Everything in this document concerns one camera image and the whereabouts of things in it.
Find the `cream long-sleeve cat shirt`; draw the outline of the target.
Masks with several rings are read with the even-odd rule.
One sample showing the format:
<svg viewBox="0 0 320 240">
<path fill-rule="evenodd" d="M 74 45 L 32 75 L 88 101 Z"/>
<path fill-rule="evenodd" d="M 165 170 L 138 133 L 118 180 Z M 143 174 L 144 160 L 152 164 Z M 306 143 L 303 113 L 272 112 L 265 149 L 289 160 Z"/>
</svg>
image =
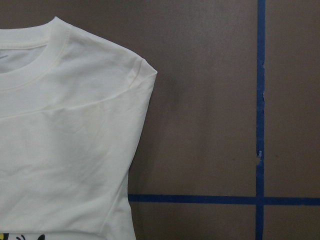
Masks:
<svg viewBox="0 0 320 240">
<path fill-rule="evenodd" d="M 58 17 L 0 31 L 1 239 L 135 239 L 128 175 L 156 76 Z"/>
</svg>

